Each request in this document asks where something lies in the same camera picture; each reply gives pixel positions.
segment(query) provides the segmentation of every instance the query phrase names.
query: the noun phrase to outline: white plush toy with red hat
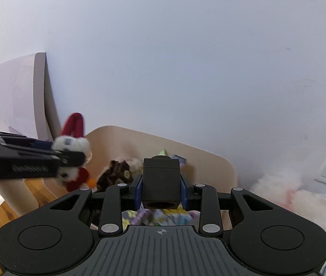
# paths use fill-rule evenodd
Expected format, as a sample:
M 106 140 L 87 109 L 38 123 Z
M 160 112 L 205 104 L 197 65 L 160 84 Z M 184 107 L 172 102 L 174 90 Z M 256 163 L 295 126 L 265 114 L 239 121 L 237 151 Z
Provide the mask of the white plush toy with red hat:
M 297 175 L 267 175 L 251 192 L 314 222 L 326 232 L 326 194 L 299 190 L 301 185 Z
M 90 154 L 90 143 L 84 138 L 83 116 L 80 113 L 74 113 L 68 118 L 61 135 L 54 140 L 52 149 L 83 152 L 86 161 Z M 68 192 L 84 187 L 89 179 L 89 173 L 84 167 L 60 167 L 57 174 L 59 184 L 65 186 Z

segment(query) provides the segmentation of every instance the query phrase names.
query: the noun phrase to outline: white wall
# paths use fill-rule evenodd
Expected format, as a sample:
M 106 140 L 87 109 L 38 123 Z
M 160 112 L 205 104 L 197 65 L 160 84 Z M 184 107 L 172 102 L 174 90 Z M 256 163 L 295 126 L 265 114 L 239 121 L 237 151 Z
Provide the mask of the white wall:
M 326 0 L 0 0 L 0 63 L 37 51 L 61 121 L 202 148 L 246 187 L 285 170 L 326 191 Z

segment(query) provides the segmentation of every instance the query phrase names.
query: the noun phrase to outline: crosshair symbol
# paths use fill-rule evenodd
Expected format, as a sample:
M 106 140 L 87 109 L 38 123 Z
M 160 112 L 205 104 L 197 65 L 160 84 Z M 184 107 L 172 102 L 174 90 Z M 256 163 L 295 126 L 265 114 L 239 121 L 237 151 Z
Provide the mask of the crosshair symbol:
M 168 231 L 165 230 L 165 229 L 163 229 L 163 228 L 161 228 L 160 230 L 157 231 L 157 233 L 159 233 L 160 235 L 164 235 L 164 234 L 166 234 L 167 232 L 168 232 Z

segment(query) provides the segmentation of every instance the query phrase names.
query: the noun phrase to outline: gray ribbed plate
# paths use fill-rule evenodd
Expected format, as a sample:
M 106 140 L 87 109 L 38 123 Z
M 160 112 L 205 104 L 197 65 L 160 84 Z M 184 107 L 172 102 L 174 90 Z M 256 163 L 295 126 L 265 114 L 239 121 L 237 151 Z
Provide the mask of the gray ribbed plate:
M 13 274 L 6 272 L 3 276 Z M 237 263 L 220 239 L 198 235 L 192 226 L 129 226 L 101 239 L 92 255 L 59 276 L 254 276 Z

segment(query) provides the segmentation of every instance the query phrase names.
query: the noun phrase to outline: triangular cutout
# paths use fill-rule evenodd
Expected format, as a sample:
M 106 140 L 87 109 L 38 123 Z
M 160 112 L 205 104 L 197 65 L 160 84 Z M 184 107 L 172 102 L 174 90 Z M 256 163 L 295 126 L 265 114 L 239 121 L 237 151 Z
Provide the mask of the triangular cutout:
M 243 199 L 246 201 L 250 210 L 252 210 L 254 212 L 257 212 L 260 210 L 272 210 L 272 207 L 268 206 L 267 204 L 262 203 L 261 201 L 253 198 L 250 195 L 243 195 Z
M 72 195 L 70 198 L 61 201 L 60 203 L 52 206 L 51 210 L 72 210 L 80 195 Z

